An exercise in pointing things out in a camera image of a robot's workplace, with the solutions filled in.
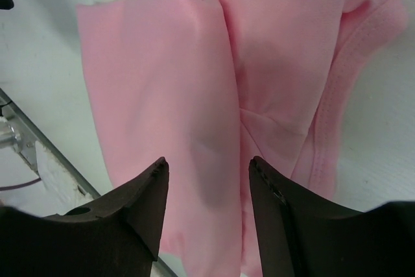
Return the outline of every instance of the white table surface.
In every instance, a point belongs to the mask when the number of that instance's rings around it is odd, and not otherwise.
[[[109,0],[14,1],[0,12],[0,88],[105,193],[75,4]],[[409,29],[366,66],[345,116],[335,201],[358,210],[415,199],[415,0],[405,3]]]

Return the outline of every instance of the stitched hem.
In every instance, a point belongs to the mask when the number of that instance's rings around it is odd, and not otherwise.
[[[333,62],[317,109],[309,180],[310,189],[319,195],[332,197],[335,191],[342,116],[354,83],[369,57],[405,28],[406,16],[401,0],[388,0],[358,26]]]

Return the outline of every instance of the wire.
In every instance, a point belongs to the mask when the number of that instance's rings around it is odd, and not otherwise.
[[[38,182],[41,181],[41,178],[37,178],[33,181],[30,182],[26,182],[26,183],[22,183],[22,184],[17,184],[17,185],[11,185],[11,186],[1,186],[0,187],[0,191],[12,191],[14,189],[20,189],[20,188],[24,188],[33,184],[36,184]]]
[[[12,101],[8,101],[6,104],[2,104],[2,105],[0,105],[0,117],[4,117],[3,116],[3,107],[5,107],[5,106],[7,106],[7,105],[10,105],[10,104],[12,104],[13,102]]]

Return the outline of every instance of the screw hole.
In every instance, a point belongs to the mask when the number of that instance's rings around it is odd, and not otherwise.
[[[88,207],[77,207],[75,209],[72,209],[65,215],[80,215],[80,214],[88,213],[90,211],[91,209],[89,209]]]

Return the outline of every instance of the pink t-shirt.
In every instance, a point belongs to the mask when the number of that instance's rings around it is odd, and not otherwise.
[[[359,70],[399,34],[400,0],[117,0],[78,7],[115,187],[170,164],[161,251],[190,277],[261,276],[248,164],[329,198]]]

